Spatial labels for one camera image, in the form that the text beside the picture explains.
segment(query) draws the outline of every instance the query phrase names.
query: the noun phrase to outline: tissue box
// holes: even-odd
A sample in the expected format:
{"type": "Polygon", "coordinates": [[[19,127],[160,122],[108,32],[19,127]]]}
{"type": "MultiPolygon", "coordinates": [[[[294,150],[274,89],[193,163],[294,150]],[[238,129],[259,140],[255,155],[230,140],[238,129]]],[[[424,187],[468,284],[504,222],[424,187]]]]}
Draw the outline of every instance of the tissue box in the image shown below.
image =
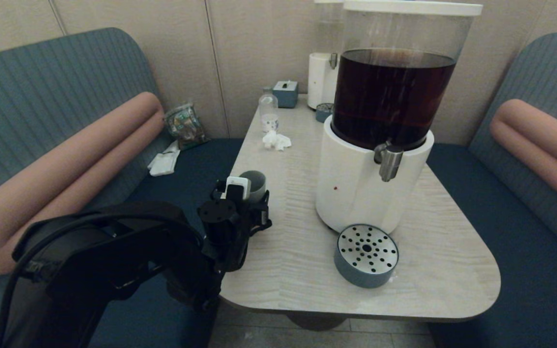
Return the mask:
{"type": "Polygon", "coordinates": [[[272,94],[278,99],[279,108],[293,109],[298,102],[298,82],[278,81],[272,89],[272,94]]]}

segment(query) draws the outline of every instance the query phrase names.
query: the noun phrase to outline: round drip tray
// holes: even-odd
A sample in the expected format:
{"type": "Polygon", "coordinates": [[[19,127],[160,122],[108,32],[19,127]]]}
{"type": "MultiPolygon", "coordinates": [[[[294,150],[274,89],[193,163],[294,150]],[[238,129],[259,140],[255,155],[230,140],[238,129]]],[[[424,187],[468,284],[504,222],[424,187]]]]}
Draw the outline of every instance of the round drip tray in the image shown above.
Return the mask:
{"type": "Polygon", "coordinates": [[[352,225],[338,236],[334,265],[350,283],[366,288],[384,285],[398,262],[394,240],[377,227],[352,225]]]}

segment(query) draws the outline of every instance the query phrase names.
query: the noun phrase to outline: wooden table top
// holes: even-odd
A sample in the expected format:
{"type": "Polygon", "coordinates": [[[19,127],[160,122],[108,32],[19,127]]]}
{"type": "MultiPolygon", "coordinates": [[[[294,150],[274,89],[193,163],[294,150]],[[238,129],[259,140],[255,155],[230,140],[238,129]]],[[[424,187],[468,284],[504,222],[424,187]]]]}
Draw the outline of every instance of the wooden table top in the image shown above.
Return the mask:
{"type": "Polygon", "coordinates": [[[498,265],[429,166],[391,234],[400,253],[391,280],[363,289],[343,279],[333,262],[338,233],[315,211],[323,123],[306,95],[279,111],[278,132],[292,147],[266,150],[256,113],[232,169],[265,174],[274,225],[250,239],[242,269],[225,276],[226,301],[252,311],[417,321],[462,321],[492,306],[498,265]]]}

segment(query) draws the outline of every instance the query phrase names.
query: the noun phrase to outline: crumpled tissue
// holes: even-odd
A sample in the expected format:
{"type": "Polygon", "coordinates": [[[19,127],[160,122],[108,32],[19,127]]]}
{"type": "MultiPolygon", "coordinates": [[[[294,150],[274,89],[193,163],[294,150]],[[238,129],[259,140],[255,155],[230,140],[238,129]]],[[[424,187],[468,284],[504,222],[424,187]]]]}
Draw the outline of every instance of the crumpled tissue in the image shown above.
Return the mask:
{"type": "Polygon", "coordinates": [[[292,141],[283,134],[277,134],[276,130],[270,130],[262,139],[265,148],[276,148],[277,151],[283,151],[286,147],[292,146],[292,141]]]}
{"type": "Polygon", "coordinates": [[[147,166],[151,176],[173,174],[179,156],[179,145],[174,141],[163,152],[157,154],[147,166]]]}

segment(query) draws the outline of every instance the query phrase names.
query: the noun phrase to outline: table pedestal base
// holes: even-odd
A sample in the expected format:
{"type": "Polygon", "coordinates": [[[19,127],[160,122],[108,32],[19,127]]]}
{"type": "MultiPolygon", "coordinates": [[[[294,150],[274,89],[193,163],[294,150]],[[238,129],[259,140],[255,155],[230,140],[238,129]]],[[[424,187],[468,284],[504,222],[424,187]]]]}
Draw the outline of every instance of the table pedestal base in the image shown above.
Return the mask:
{"type": "Polygon", "coordinates": [[[287,317],[301,328],[312,331],[331,330],[345,321],[345,318],[314,317],[308,315],[287,315],[287,317]]]}

